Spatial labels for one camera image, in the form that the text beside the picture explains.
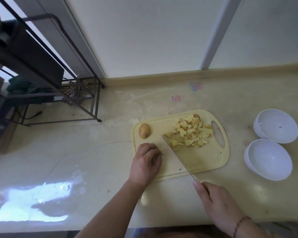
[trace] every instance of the blue stain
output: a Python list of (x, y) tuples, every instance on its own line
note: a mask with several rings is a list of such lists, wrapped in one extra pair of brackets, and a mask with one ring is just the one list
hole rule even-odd
[(193, 92), (196, 92), (196, 91), (198, 91), (198, 90), (196, 89), (196, 87), (195, 87), (195, 84), (194, 84), (194, 83), (190, 83), (190, 88), (191, 88), (191, 90), (192, 90)]

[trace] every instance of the potato skin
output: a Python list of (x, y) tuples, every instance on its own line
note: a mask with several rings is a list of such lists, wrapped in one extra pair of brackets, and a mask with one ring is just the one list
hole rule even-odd
[(140, 125), (138, 134), (141, 139), (148, 138), (151, 134), (151, 129), (149, 125), (146, 123), (143, 123), (142, 125)]

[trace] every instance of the beaded bracelet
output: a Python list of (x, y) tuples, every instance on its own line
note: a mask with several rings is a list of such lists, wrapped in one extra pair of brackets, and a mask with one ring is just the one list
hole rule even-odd
[(248, 216), (244, 216), (244, 217), (243, 217), (242, 219), (240, 219), (239, 222), (236, 224), (233, 238), (236, 238), (236, 232), (237, 232), (238, 228), (240, 227), (240, 225), (242, 224), (242, 222), (243, 222), (244, 220), (247, 220), (247, 219), (251, 219), (251, 218), (249, 218)]

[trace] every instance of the bowl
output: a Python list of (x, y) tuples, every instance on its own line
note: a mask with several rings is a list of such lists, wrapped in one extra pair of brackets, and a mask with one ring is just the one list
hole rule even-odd
[(288, 152), (268, 139), (251, 142), (244, 152), (244, 160), (251, 171), (269, 180), (284, 180), (292, 171)]
[(298, 137), (298, 125), (295, 120), (278, 109), (270, 108), (260, 112), (253, 127), (260, 138), (280, 144), (293, 142)]

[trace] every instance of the bowl rim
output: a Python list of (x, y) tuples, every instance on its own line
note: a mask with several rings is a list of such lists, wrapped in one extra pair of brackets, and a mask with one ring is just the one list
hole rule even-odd
[[(289, 141), (289, 142), (277, 142), (277, 141), (275, 141), (273, 138), (271, 138), (270, 135), (268, 135), (266, 132), (264, 132), (264, 131), (262, 130), (261, 126), (259, 125), (259, 116), (260, 116), (263, 112), (265, 112), (265, 111), (267, 111), (267, 110), (276, 110), (276, 111), (282, 112), (283, 114), (289, 116), (289, 117), (294, 121), (294, 123), (295, 123), (295, 125), (296, 125), (296, 132), (297, 132), (296, 138), (295, 138), (294, 140), (291, 140), (291, 141)], [(290, 116), (288, 113), (286, 113), (286, 112), (284, 112), (284, 111), (282, 111), (282, 110), (280, 110), (280, 109), (276, 109), (276, 108), (267, 108), (267, 109), (264, 109), (263, 111), (261, 111), (261, 112), (257, 115), (256, 122), (257, 122), (257, 124), (258, 124), (258, 128), (260, 129), (260, 131), (261, 131), (261, 132), (262, 132), (268, 139), (270, 139), (270, 140), (272, 140), (272, 141), (274, 141), (274, 142), (276, 142), (276, 143), (279, 143), (279, 144), (288, 144), (288, 143), (291, 143), (291, 142), (295, 141), (295, 140), (298, 138), (298, 124), (297, 124), (297, 122), (294, 120), (294, 118), (293, 118), (292, 116)]]
[[(286, 154), (288, 155), (288, 159), (290, 160), (290, 163), (291, 163), (291, 170), (290, 170), (290, 173), (289, 173), (288, 176), (286, 176), (286, 177), (283, 178), (283, 179), (270, 179), (270, 178), (268, 178), (266, 175), (264, 175), (262, 172), (260, 172), (260, 171), (258, 171), (257, 169), (255, 169), (254, 165), (253, 165), (252, 162), (251, 162), (251, 159), (249, 158), (249, 150), (250, 150), (251, 145), (252, 145), (253, 143), (255, 143), (255, 142), (258, 142), (259, 140), (265, 140), (265, 141), (267, 141), (267, 142), (275, 143), (275, 144), (279, 145), (279, 146), (286, 152)], [(254, 140), (253, 142), (251, 142), (251, 143), (248, 145), (248, 147), (247, 147), (247, 158), (248, 158), (249, 164), (252, 166), (252, 168), (253, 168), (253, 169), (254, 169), (260, 176), (262, 176), (262, 177), (264, 177), (265, 179), (268, 179), (268, 180), (273, 180), (273, 181), (285, 180), (285, 179), (287, 179), (287, 178), (291, 175), (292, 170), (293, 170), (292, 159), (291, 159), (289, 153), (287, 152), (287, 150), (286, 150), (284, 147), (282, 147), (280, 144), (278, 144), (277, 142), (275, 142), (275, 141), (273, 141), (273, 140), (270, 140), (270, 139), (256, 139), (256, 140)]]

